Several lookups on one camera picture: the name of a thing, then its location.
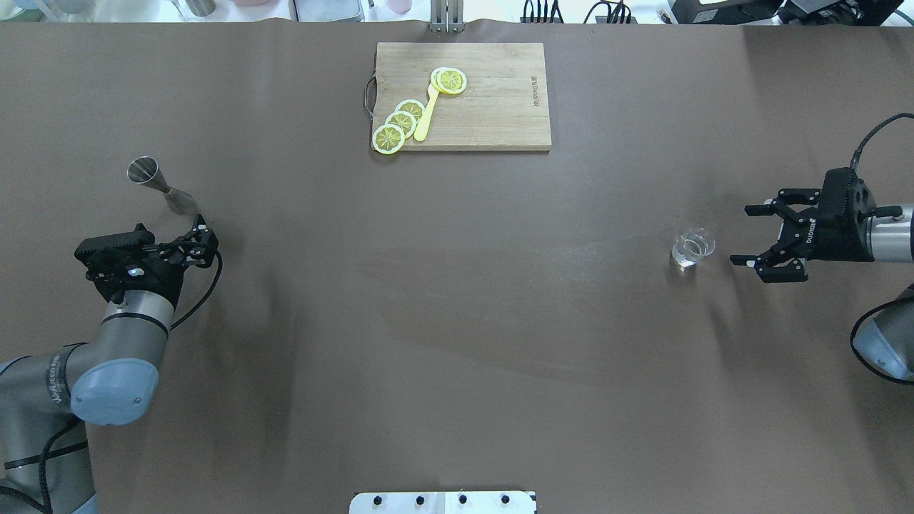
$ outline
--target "lemon slice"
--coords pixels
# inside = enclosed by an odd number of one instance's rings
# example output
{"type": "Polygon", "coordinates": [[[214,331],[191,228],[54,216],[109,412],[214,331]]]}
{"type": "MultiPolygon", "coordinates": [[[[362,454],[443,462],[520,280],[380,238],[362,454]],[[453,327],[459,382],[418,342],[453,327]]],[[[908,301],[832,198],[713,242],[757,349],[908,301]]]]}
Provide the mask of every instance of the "lemon slice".
{"type": "Polygon", "coordinates": [[[466,89],[466,75],[456,68],[446,68],[435,76],[438,91],[447,94],[460,94],[466,89]]]}
{"type": "Polygon", "coordinates": [[[371,135],[371,145],[384,155],[395,154],[405,142],[406,135],[403,133],[403,129],[393,123],[379,126],[371,135]]]}
{"type": "Polygon", "coordinates": [[[444,90],[441,88],[441,85],[438,83],[438,75],[439,75],[439,73],[441,73],[442,71],[445,71],[445,70],[450,70],[450,68],[448,68],[446,66],[442,66],[440,68],[436,68],[436,69],[432,70],[431,74],[429,75],[429,81],[431,83],[431,86],[433,88],[435,88],[436,90],[438,90],[438,92],[444,92],[444,90]]]}
{"type": "Polygon", "coordinates": [[[451,68],[448,68],[447,66],[442,66],[440,68],[436,68],[436,69],[432,70],[431,74],[429,75],[429,79],[431,80],[431,83],[432,84],[436,83],[435,76],[445,70],[451,70],[451,68]]]}
{"type": "Polygon", "coordinates": [[[422,113],[425,112],[425,105],[418,100],[410,98],[398,103],[397,108],[394,109],[394,111],[406,111],[412,114],[418,121],[422,118],[422,113]]]}
{"type": "Polygon", "coordinates": [[[412,133],[416,132],[416,125],[419,124],[416,121],[416,116],[413,116],[406,111],[392,112],[384,123],[398,126],[403,131],[403,134],[407,139],[412,137],[412,133]]]}

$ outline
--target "clear glass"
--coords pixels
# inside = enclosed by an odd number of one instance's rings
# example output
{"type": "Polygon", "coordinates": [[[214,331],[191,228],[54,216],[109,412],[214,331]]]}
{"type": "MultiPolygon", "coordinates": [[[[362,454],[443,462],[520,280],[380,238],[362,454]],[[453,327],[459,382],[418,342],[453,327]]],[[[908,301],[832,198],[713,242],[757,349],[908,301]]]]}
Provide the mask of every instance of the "clear glass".
{"type": "Polygon", "coordinates": [[[688,229],[679,234],[670,252],[673,263],[684,270],[696,265],[714,252],[717,244],[714,236],[706,229],[688,229]]]}

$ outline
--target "equipment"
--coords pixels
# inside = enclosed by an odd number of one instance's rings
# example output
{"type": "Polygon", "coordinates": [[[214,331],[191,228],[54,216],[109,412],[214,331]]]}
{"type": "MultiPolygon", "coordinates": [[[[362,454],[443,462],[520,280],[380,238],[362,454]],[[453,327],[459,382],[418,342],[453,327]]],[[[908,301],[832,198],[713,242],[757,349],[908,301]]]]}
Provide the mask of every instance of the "equipment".
{"type": "Polygon", "coordinates": [[[361,0],[294,0],[298,21],[362,21],[361,0]]]}
{"type": "Polygon", "coordinates": [[[534,491],[421,491],[356,493],[349,514],[537,514],[534,491]]]}
{"type": "Polygon", "coordinates": [[[673,17],[681,25],[739,25],[768,19],[782,0],[675,0],[673,17]]]}
{"type": "Polygon", "coordinates": [[[458,34],[464,28],[463,0],[431,0],[429,30],[458,34]]]}
{"type": "Polygon", "coordinates": [[[142,223],[91,238],[75,252],[108,308],[90,344],[0,364],[0,443],[6,477],[0,512],[94,514],[95,488],[85,422],[126,424],[146,412],[158,385],[169,332],[206,302],[222,272],[216,234],[193,228],[156,243],[142,223]],[[184,271],[217,260],[204,296],[172,323],[184,271]]]}
{"type": "Polygon", "coordinates": [[[584,21],[582,23],[586,24],[587,20],[590,19],[590,15],[593,14],[593,10],[601,5],[606,5],[606,16],[603,16],[603,21],[600,21],[600,16],[596,17],[597,23],[604,24],[631,24],[632,22],[632,8],[628,7],[623,0],[618,2],[610,2],[609,0],[600,0],[596,4],[590,7],[590,11],[587,12],[587,15],[584,16],[584,21]]]}
{"type": "MultiPolygon", "coordinates": [[[[805,282],[806,262],[813,259],[914,262],[914,204],[877,207],[856,173],[866,143],[901,118],[914,114],[902,112],[877,125],[860,142],[849,167],[825,174],[821,189],[781,189],[761,205],[746,206],[750,216],[779,216],[781,233],[761,255],[730,255],[730,261],[754,269],[766,284],[805,282]],[[797,212],[791,205],[809,207],[797,212]]],[[[914,385],[914,284],[857,320],[851,349],[879,377],[914,385]],[[876,318],[864,326],[873,315],[876,318]]]]}
{"type": "Polygon", "coordinates": [[[878,27],[902,0],[788,0],[778,11],[791,25],[854,25],[878,27]]]}

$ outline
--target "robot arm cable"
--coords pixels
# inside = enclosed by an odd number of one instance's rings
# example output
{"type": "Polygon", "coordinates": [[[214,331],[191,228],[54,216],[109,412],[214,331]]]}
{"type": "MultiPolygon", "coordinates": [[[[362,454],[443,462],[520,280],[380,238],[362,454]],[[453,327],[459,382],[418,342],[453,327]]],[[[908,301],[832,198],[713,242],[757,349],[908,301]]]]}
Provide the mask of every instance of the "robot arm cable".
{"type": "Polygon", "coordinates": [[[220,253],[218,248],[215,246],[202,242],[180,241],[174,243],[166,243],[163,246],[168,248],[177,248],[180,246],[200,246],[216,254],[216,274],[213,275],[213,281],[209,284],[209,289],[207,289],[203,296],[200,297],[197,303],[194,304],[190,310],[188,310],[183,316],[178,318],[178,320],[171,325],[171,329],[174,330],[178,328],[178,326],[180,326],[182,323],[187,321],[187,319],[191,317],[197,311],[197,309],[203,306],[203,304],[209,299],[209,296],[213,294],[213,290],[216,289],[216,284],[219,282],[219,276],[222,274],[222,253],[220,253]]]}
{"type": "Polygon", "coordinates": [[[12,487],[0,487],[0,494],[10,496],[22,500],[32,509],[42,512],[44,514],[54,514],[54,508],[51,506],[51,495],[48,489],[48,475],[47,475],[47,466],[48,459],[50,458],[51,446],[64,434],[73,430],[76,425],[80,424],[80,418],[72,416],[67,422],[67,425],[60,429],[56,434],[52,435],[48,442],[45,443],[45,448],[41,453],[41,460],[38,461],[38,482],[41,485],[41,500],[43,503],[38,503],[32,497],[26,493],[13,489],[12,487]]]}
{"type": "Polygon", "coordinates": [[[912,114],[910,112],[899,112],[898,114],[888,118],[884,122],[873,127],[873,130],[869,131],[869,134],[867,134],[866,137],[863,138],[863,141],[860,142],[860,146],[858,146],[857,149],[854,151],[854,156],[851,158],[850,168],[853,169],[854,171],[856,171],[857,165],[860,164],[860,154],[863,154],[863,147],[866,146],[867,143],[869,143],[869,140],[874,135],[876,135],[877,132],[882,130],[883,127],[885,127],[889,123],[892,123],[895,120],[900,120],[901,118],[914,118],[914,114],[912,114]]]}

